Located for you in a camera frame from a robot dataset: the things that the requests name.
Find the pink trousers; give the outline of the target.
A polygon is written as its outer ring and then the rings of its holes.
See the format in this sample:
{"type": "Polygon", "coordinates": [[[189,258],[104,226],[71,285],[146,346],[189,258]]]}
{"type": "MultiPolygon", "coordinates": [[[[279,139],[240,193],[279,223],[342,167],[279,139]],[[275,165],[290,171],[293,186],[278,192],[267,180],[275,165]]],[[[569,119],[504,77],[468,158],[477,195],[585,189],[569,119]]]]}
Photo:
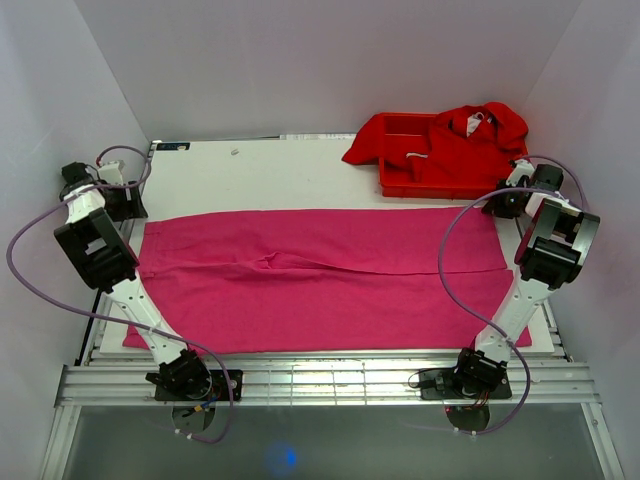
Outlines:
{"type": "Polygon", "coordinates": [[[146,291],[219,354],[468,345],[513,275],[478,210],[278,210],[146,224],[146,291]]]}

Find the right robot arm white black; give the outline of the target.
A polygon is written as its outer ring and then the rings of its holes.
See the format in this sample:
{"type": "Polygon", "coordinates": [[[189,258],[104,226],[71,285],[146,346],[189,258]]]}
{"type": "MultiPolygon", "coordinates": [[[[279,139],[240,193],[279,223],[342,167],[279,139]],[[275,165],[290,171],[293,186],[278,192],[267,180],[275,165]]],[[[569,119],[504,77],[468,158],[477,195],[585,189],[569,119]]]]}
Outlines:
{"type": "Polygon", "coordinates": [[[500,218],[530,218],[514,256],[515,273],[491,324],[464,348],[451,375],[454,390],[464,397],[488,397],[499,391],[508,398],[507,364],[515,345],[537,309],[556,290],[581,272],[601,223],[599,216],[574,206],[560,194],[561,167],[533,165],[521,158],[487,200],[484,213],[500,218]]]}

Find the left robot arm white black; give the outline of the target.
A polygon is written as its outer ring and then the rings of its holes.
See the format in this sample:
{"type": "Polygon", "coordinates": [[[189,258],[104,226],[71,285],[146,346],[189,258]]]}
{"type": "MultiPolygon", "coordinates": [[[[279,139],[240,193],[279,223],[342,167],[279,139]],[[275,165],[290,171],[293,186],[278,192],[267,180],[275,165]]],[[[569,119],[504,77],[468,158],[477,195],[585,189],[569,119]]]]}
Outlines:
{"type": "Polygon", "coordinates": [[[213,389],[209,370],[147,294],[138,274],[139,260],[116,226],[148,217],[139,187],[133,181],[125,183],[118,167],[112,173],[101,167],[92,174],[87,164],[73,162],[61,174],[65,185],[60,199],[68,216],[54,237],[85,284],[107,294],[135,324],[158,365],[146,380],[179,399],[208,397],[213,389]]]}

